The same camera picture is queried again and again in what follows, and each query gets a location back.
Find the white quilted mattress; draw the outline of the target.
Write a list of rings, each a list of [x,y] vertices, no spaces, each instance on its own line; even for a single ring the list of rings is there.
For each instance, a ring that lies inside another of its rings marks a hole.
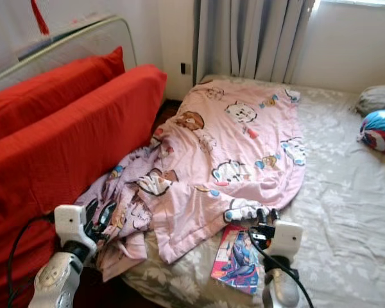
[[[128,21],[122,17],[109,17],[67,33],[23,56],[16,64],[1,71],[0,91],[74,60],[108,54],[117,47],[123,49],[126,69],[139,65]]]

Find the slim red cushion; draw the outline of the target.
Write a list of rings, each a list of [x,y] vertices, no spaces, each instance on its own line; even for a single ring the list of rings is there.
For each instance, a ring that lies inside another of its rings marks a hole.
[[[0,140],[125,73],[123,48],[61,65],[0,90]]]

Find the grey floral bedsheet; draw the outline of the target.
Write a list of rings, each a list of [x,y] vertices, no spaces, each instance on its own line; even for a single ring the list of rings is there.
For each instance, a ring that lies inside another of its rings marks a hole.
[[[301,94],[304,184],[282,217],[304,226],[295,268],[316,308],[385,308],[385,155],[357,141],[359,95],[293,86]],[[167,307],[257,308],[210,278],[221,240],[210,238],[174,264],[159,259],[148,234],[148,260],[119,279]]]

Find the red hanging tassel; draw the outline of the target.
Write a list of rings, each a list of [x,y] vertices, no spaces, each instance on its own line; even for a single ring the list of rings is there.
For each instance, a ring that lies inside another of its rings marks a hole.
[[[45,18],[41,14],[41,11],[39,9],[39,6],[37,5],[37,0],[29,0],[32,15],[34,15],[37,27],[41,35],[48,36],[49,35],[49,27],[47,26],[47,23],[45,21]]]

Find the red white blue bolster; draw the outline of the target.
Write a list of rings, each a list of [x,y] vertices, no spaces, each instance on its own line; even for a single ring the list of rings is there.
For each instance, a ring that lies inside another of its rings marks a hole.
[[[357,140],[385,155],[385,109],[370,112],[366,115]]]

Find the pink cartoon print blanket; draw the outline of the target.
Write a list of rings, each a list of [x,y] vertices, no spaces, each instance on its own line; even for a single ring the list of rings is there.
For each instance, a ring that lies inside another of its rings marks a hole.
[[[126,155],[78,198],[117,203],[94,267],[104,280],[148,259],[146,235],[172,264],[258,207],[283,209],[299,192],[307,153],[301,94],[284,86],[211,80],[184,98],[148,146]]]

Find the colourful comic book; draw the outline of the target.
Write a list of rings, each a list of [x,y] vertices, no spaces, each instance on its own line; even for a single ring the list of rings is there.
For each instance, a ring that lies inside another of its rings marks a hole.
[[[230,224],[223,231],[210,277],[242,293],[255,295],[260,265],[257,250],[246,229]]]

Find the grey curtain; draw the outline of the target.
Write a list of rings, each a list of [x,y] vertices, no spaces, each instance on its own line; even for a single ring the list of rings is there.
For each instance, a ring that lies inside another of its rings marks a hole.
[[[316,0],[194,0],[194,82],[208,74],[289,84]]]

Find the large red sofa cushion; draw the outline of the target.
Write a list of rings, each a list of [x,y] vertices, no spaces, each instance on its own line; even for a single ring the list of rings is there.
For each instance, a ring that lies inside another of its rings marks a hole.
[[[145,146],[166,74],[140,65],[0,140],[0,308],[56,249],[36,218],[73,203],[98,177]]]

